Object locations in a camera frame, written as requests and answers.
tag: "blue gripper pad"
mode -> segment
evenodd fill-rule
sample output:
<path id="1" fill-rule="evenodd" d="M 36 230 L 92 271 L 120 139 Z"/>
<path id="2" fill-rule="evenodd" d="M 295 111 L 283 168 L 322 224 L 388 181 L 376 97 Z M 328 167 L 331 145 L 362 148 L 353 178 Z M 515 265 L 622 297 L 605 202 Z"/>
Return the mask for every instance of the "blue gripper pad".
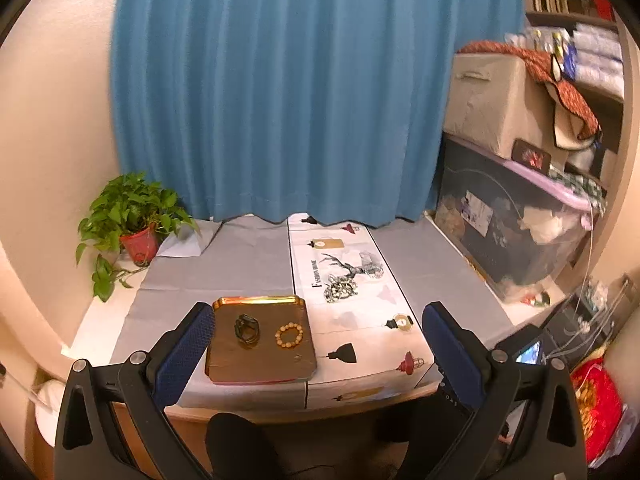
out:
<path id="1" fill-rule="evenodd" d="M 146 377 L 159 408 L 178 402 L 215 332 L 210 304 L 198 302 L 174 330 L 166 332 L 149 352 Z"/>
<path id="2" fill-rule="evenodd" d="M 464 405 L 477 410 L 484 400 L 484 386 L 491 377 L 487 350 L 468 330 L 463 330 L 439 301 L 422 313 L 422 332 L 441 373 Z"/>

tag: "monitor screen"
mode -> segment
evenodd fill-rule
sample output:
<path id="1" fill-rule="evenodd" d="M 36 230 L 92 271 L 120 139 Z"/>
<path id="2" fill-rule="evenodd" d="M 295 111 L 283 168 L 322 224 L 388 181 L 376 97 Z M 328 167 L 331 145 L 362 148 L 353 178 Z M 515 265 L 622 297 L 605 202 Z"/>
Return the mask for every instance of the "monitor screen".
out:
<path id="1" fill-rule="evenodd" d="M 540 361 L 540 341 L 536 341 L 523 351 L 517 358 L 517 363 L 524 363 L 528 365 L 537 365 Z"/>

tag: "gray tablecloth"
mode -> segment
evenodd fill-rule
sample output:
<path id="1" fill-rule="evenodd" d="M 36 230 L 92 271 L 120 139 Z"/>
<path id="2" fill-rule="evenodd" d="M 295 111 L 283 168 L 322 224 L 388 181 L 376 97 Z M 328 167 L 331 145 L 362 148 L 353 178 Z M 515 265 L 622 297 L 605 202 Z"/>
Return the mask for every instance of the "gray tablecloth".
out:
<path id="1" fill-rule="evenodd" d="M 472 330 L 489 347 L 513 331 L 479 276 L 428 220 L 396 220 L 370 232 L 418 321 L 424 306 L 438 300 L 463 328 Z M 226 222 L 200 256 L 153 260 L 111 362 L 122 362 L 136 350 L 151 349 L 198 301 L 211 304 L 221 296 L 293 293 L 287 223 L 271 224 L 254 216 Z M 243 395 L 241 386 L 212 384 L 204 374 L 204 357 L 196 371 L 180 398 L 181 406 L 224 408 L 224 399 Z M 296 388 L 286 393 L 279 387 L 265 386 L 264 395 L 272 390 L 272 394 L 291 394 L 291 407 L 303 408 L 304 384 L 300 388 L 301 395 Z M 242 402 L 250 409 L 251 399 Z"/>

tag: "beaded bracelet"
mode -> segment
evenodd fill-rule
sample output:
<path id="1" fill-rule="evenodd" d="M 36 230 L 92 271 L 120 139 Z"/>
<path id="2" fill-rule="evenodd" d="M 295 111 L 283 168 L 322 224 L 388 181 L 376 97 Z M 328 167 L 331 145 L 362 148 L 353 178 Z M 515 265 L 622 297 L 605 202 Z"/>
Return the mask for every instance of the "beaded bracelet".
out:
<path id="1" fill-rule="evenodd" d="M 282 341 L 282 334 L 284 334 L 290 328 L 297 328 L 298 335 L 296 336 L 296 340 L 293 343 L 285 343 Z M 293 348 L 294 346 L 299 345 L 301 341 L 302 341 L 302 326 L 298 325 L 297 323 L 290 322 L 289 324 L 281 326 L 280 330 L 276 332 L 276 343 L 278 344 L 278 346 L 281 346 L 283 348 Z"/>

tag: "storage box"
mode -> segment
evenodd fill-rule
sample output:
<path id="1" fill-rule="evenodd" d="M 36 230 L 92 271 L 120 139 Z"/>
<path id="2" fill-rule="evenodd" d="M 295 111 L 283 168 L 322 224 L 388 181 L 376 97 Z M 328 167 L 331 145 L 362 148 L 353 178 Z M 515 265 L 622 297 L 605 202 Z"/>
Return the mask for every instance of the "storage box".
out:
<path id="1" fill-rule="evenodd" d="M 555 278 L 591 228 L 587 198 L 487 150 L 446 136 L 436 225 L 503 301 Z"/>
<path id="2" fill-rule="evenodd" d="M 511 158 L 516 139 L 545 150 L 564 168 L 568 153 L 554 143 L 554 102 L 524 61 L 505 54 L 456 54 L 442 129 Z"/>

